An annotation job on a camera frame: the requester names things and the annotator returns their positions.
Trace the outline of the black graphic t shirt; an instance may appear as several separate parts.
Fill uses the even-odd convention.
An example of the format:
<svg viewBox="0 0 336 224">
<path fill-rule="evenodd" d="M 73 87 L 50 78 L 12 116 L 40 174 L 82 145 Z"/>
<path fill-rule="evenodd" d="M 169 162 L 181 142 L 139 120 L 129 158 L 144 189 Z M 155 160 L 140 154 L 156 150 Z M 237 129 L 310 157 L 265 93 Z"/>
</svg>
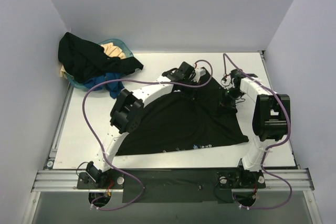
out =
<svg viewBox="0 0 336 224">
<path fill-rule="evenodd" d="M 166 94 L 144 108 L 140 126 L 126 136 L 118 156 L 198 150 L 248 142 L 238 124 L 237 109 L 225 105 L 223 87 L 209 74 L 203 87 Z"/>
</svg>

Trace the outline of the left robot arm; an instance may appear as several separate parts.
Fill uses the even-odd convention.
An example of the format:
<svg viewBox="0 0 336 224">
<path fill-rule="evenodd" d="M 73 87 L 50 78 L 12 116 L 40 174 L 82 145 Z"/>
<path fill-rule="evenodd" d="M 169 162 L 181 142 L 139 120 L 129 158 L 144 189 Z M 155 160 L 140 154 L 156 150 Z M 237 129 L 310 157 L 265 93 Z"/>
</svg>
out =
<svg viewBox="0 0 336 224">
<path fill-rule="evenodd" d="M 162 73 L 154 81 L 155 84 L 149 84 L 133 91 L 123 89 L 111 110 L 109 132 L 102 142 L 103 148 L 87 165 L 86 172 L 89 182 L 95 188 L 103 188 L 107 184 L 108 175 L 106 173 L 111 166 L 106 161 L 113 161 L 126 136 L 140 126 L 144 108 L 147 105 L 171 93 L 177 86 L 173 83 L 198 85 L 200 78 L 205 74 L 205 68 L 183 62 L 179 68 Z"/>
</svg>

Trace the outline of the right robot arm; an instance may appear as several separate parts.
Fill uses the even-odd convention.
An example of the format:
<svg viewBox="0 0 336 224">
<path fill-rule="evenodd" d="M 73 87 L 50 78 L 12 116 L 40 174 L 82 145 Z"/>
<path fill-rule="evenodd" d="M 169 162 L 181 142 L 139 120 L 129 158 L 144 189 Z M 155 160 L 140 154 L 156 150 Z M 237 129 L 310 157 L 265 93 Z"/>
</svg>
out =
<svg viewBox="0 0 336 224">
<path fill-rule="evenodd" d="M 279 94 L 263 85 L 255 74 L 245 74 L 240 69 L 225 73 L 220 103 L 236 109 L 238 102 L 249 98 L 254 103 L 252 130 L 255 135 L 252 146 L 241 158 L 243 169 L 234 174 L 235 183 L 246 187 L 253 181 L 252 172 L 261 170 L 273 146 L 288 141 L 290 135 L 290 97 Z"/>
</svg>

